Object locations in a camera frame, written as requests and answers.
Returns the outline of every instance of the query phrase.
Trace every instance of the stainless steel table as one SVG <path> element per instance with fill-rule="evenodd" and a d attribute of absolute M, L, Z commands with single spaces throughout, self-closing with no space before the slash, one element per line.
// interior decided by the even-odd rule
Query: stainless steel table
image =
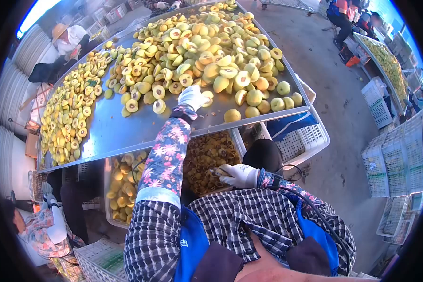
<path fill-rule="evenodd" d="M 399 114 L 405 115 L 406 114 L 407 105 L 405 105 L 405 106 L 402 106 L 401 105 L 400 98 L 399 98 L 398 94 L 396 93 L 396 90 L 393 87 L 392 82 L 390 81 L 390 79 L 387 76 L 387 74 L 384 72 L 384 69 L 382 68 L 381 64 L 378 62 L 378 60 L 376 59 L 376 57 L 373 55 L 373 53 L 370 51 L 370 49 L 368 48 L 368 46 L 362 41 L 361 38 L 367 38 L 370 41 L 372 41 L 373 43 L 382 44 L 382 45 L 385 45 L 386 47 L 387 47 L 387 45 L 385 43 L 383 43 L 383 42 L 375 41 L 375 40 L 373 40 L 370 37 L 363 36 L 363 35 L 361 35 L 359 33 L 356 33 L 356 32 L 354 32 L 353 35 L 354 35 L 354 39 L 357 41 L 357 43 L 359 44 L 359 46 L 361 48 L 363 48 L 368 53 L 368 55 L 371 57 L 371 60 L 376 64 L 376 66 L 378 67 L 378 69 L 381 72 L 382 76 L 384 77 L 384 80 L 385 80 L 387 86 L 389 87 L 389 90 L 390 90 L 389 91 L 389 95 L 390 95 L 390 98 L 393 101 L 393 105 L 395 106 L 395 110 L 396 110 L 397 115 L 399 115 Z M 363 64 L 361 64 L 361 63 L 359 63 L 359 66 L 362 68 L 362 70 L 365 72 L 365 74 L 368 76 L 368 78 L 371 79 L 372 77 L 368 73 L 368 71 L 365 68 L 365 66 Z"/>
<path fill-rule="evenodd" d="M 189 17 L 191 14 L 199 14 L 198 8 L 204 3 L 188 6 L 186 8 L 181 8 L 169 13 L 161 14 L 157 17 L 153 17 L 147 21 L 138 23 L 132 27 L 125 29 L 113 36 L 118 38 L 118 42 L 115 45 L 123 45 L 125 48 L 130 47 L 137 39 L 133 38 L 135 31 L 138 31 L 142 27 L 147 26 L 149 22 L 156 22 L 159 19 L 166 19 L 168 17 L 174 16 L 175 14 L 181 13 L 186 17 Z M 246 13 L 247 11 L 238 4 L 238 8 L 234 11 L 235 14 L 238 12 Z M 277 47 L 273 40 L 269 37 L 268 33 L 260 26 L 260 24 L 253 20 L 256 27 L 258 27 L 261 33 L 265 34 L 272 47 Z M 273 120 L 285 116 L 291 116 L 306 112 L 310 109 L 310 102 L 307 98 L 307 95 L 304 92 L 301 84 L 299 83 L 297 77 L 294 75 L 293 69 L 288 64 L 285 57 L 282 57 L 282 61 L 285 65 L 285 70 L 276 77 L 277 80 L 287 81 L 291 85 L 291 92 L 298 92 L 303 97 L 303 105 L 290 110 L 282 110 L 278 112 L 272 112 L 265 115 L 255 116 L 252 118 L 243 118 L 240 121 L 235 121 L 231 123 L 224 123 L 224 113 L 226 110 L 231 108 L 238 109 L 242 116 L 244 117 L 244 111 L 248 105 L 244 104 L 238 106 L 235 102 L 234 95 L 228 95 L 226 93 L 215 94 L 214 102 L 210 107 L 201 108 L 198 110 L 199 117 L 192 123 L 194 131 L 191 134 L 191 137 L 204 135 L 212 132 L 219 132 L 226 129 L 236 128 L 243 125 L 258 123 L 262 121 Z M 85 63 L 86 57 L 79 60 L 79 63 Z M 108 69 L 106 70 L 106 75 L 102 77 L 102 81 L 106 81 L 109 78 Z M 53 87 L 56 89 L 62 82 L 62 79 L 59 80 Z M 103 91 L 107 90 L 105 84 L 102 85 Z M 212 90 L 212 87 L 205 87 L 202 91 Z M 171 108 L 177 105 L 178 95 L 166 94 L 164 101 L 166 102 L 166 110 L 163 114 L 157 115 L 152 110 L 152 105 L 145 105 L 143 99 L 139 101 L 139 110 L 136 113 L 133 113 L 131 116 L 124 118 L 121 115 L 122 105 L 120 103 L 121 95 L 114 94 L 113 98 L 107 100 L 103 97 L 102 94 L 99 98 L 96 99 L 96 102 L 93 104 L 92 115 L 88 118 L 87 126 L 88 135 L 83 139 L 81 143 L 82 154 L 81 157 L 73 162 L 63 164 L 61 166 L 52 166 L 52 159 L 50 153 L 47 153 L 45 156 L 44 163 L 41 163 L 41 150 L 38 152 L 38 172 L 50 172 L 55 169 L 62 167 L 73 166 L 87 161 L 99 160 L 111 156 L 116 156 L 119 154 L 124 154 L 128 152 L 133 152 L 139 149 L 150 148 L 155 143 L 155 138 L 157 133 L 168 119 Z M 269 101 L 277 96 L 272 94 L 268 99 Z"/>

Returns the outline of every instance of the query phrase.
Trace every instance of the concrete floor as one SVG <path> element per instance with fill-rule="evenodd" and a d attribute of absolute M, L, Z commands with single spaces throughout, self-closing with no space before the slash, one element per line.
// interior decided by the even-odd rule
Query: concrete floor
<path fill-rule="evenodd" d="M 297 184 L 329 202 L 343 218 L 357 248 L 353 271 L 367 273 L 387 248 L 382 237 L 376 235 L 386 199 L 370 198 L 360 157 L 367 143 L 378 135 L 360 91 L 368 79 L 361 69 L 343 65 L 332 43 L 332 31 L 321 31 L 330 23 L 319 15 L 307 17 L 303 11 L 278 6 L 262 11 L 258 1 L 239 2 L 254 13 L 255 19 L 282 49 L 293 70 L 317 93 L 313 105 L 331 143 L 301 165 L 306 176 Z M 144 7 L 130 11 L 111 25 L 110 31 L 125 28 L 136 17 L 147 13 Z M 112 234 L 119 243 L 123 242 L 125 230 L 107 227 L 106 233 Z"/>

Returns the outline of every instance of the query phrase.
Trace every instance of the electric cable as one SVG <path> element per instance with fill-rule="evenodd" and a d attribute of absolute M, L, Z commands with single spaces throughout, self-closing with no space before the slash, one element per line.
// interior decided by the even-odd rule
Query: electric cable
<path fill-rule="evenodd" d="M 324 225 L 326 225 L 326 228 L 329 229 L 329 233 L 335 237 L 335 241 L 337 241 L 337 243 L 341 246 L 341 248 L 343 249 L 343 252 L 345 253 L 345 257 L 346 257 L 346 276 L 349 276 L 350 273 L 350 254 L 347 250 L 347 248 L 345 247 L 345 245 L 343 244 L 342 240 L 339 238 L 339 236 L 335 233 L 335 231 L 332 229 L 331 225 L 326 221 L 326 219 L 323 217 L 323 215 L 321 214 L 320 211 L 317 210 L 317 208 L 312 204 L 312 202 L 305 198 L 303 195 L 301 195 L 300 193 L 289 189 L 289 188 L 285 188 L 285 187 L 280 187 L 280 186 L 271 186 L 271 187 L 267 187 L 271 190 L 277 190 L 277 189 L 282 189 L 282 190 L 286 190 L 289 191 L 293 194 L 295 194 L 296 196 L 299 196 L 303 201 L 305 201 L 318 215 L 318 217 L 324 222 Z"/>

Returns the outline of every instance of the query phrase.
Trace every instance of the hand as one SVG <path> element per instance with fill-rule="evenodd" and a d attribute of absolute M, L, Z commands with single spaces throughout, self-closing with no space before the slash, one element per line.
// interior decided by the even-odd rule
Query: hand
<path fill-rule="evenodd" d="M 257 187 L 257 178 L 260 169 L 248 165 L 228 165 L 223 164 L 219 167 L 231 176 L 220 176 L 219 180 L 223 183 L 235 186 L 238 189 Z"/>
<path fill-rule="evenodd" d="M 180 8 L 181 6 L 181 2 L 180 1 L 175 1 L 174 3 L 172 3 L 171 5 L 171 10 L 177 10 L 178 8 Z"/>
<path fill-rule="evenodd" d="M 208 98 L 202 95 L 199 85 L 188 86 L 179 95 L 179 105 L 187 104 L 191 106 L 194 111 L 197 111 L 206 102 L 208 102 Z"/>
<path fill-rule="evenodd" d="M 169 8 L 169 3 L 167 3 L 167 2 L 157 2 L 155 4 L 155 8 L 161 9 L 161 10 L 166 10 L 167 8 Z"/>
<path fill-rule="evenodd" d="M 49 204 L 49 207 L 51 207 L 52 203 L 58 203 L 58 200 L 53 194 L 46 195 L 45 199 L 47 200 L 47 204 Z"/>
<path fill-rule="evenodd" d="M 44 195 L 52 194 L 53 188 L 49 183 L 43 182 L 42 183 L 42 192 L 44 192 Z"/>

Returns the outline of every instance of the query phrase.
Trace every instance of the black wire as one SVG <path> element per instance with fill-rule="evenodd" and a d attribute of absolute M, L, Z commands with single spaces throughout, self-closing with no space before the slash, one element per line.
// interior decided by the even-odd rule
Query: black wire
<path fill-rule="evenodd" d="M 143 161 L 146 161 L 147 157 L 145 157 L 144 159 L 142 159 L 139 163 L 137 163 L 134 167 L 132 167 L 132 178 L 133 181 L 135 181 L 135 183 L 137 182 L 135 179 L 135 174 L 133 174 L 133 172 L 135 171 L 135 168 L 137 168 Z"/>
<path fill-rule="evenodd" d="M 323 217 L 323 215 L 321 214 L 321 212 L 318 211 L 317 208 L 312 204 L 312 202 L 309 199 L 303 197 L 298 192 L 296 192 L 296 191 L 294 191 L 292 189 L 289 189 L 289 188 L 280 187 L 280 186 L 271 186 L 271 187 L 268 187 L 268 188 L 271 189 L 271 190 L 276 190 L 276 189 L 287 190 L 287 191 L 295 194 L 296 196 L 299 196 L 302 200 L 304 200 L 316 212 L 316 214 L 318 215 L 318 217 L 320 217 L 320 219 L 326 225 L 326 228 L 329 229 L 330 234 L 335 237 L 335 240 L 337 241 L 338 244 L 340 244 L 341 248 L 343 249 L 343 252 L 345 253 L 345 256 L 346 256 L 346 276 L 349 276 L 349 273 L 350 273 L 350 254 L 349 254 L 348 250 L 346 249 L 346 247 L 344 246 L 342 240 L 335 233 L 335 231 L 332 229 L 332 227 L 329 225 L 329 223 Z"/>
<path fill-rule="evenodd" d="M 287 181 L 289 181 L 289 182 L 294 183 L 295 181 L 299 181 L 299 180 L 301 180 L 301 178 L 304 176 L 304 174 L 303 174 L 302 170 L 301 170 L 298 166 L 295 166 L 295 165 L 283 165 L 283 166 L 281 166 L 281 167 L 279 168 L 279 170 L 276 172 L 276 174 L 283 175 L 282 170 L 283 170 L 284 166 L 293 166 L 293 167 L 296 167 L 296 171 L 301 173 L 301 176 L 300 176 L 298 179 L 295 179 L 295 180 L 292 180 L 292 179 L 285 179 L 285 180 L 287 180 Z"/>

